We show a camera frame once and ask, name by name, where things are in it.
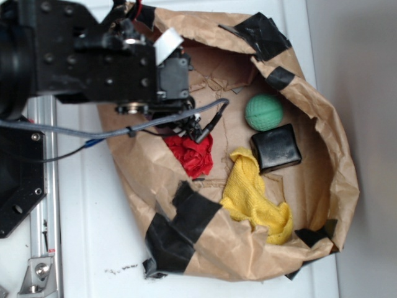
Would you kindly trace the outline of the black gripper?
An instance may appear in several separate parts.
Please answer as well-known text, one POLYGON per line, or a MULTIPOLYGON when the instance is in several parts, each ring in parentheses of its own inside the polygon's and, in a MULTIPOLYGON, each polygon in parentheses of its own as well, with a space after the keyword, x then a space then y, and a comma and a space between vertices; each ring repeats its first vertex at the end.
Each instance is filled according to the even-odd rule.
POLYGON ((190 58, 181 47, 157 62, 153 43, 122 8, 102 21, 81 4, 34 4, 37 94, 63 103, 114 103, 121 114, 163 117, 195 106, 189 94, 190 58))

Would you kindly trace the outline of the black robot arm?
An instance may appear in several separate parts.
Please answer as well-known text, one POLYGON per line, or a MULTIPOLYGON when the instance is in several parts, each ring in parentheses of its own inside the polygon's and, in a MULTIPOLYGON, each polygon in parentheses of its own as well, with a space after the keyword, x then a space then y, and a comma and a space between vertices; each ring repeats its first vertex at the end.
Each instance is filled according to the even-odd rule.
POLYGON ((18 119, 29 98, 113 104, 154 118, 191 110, 190 58, 181 46, 159 58, 134 21, 141 7, 115 1, 102 21, 70 1, 1 4, 1 118, 18 119))

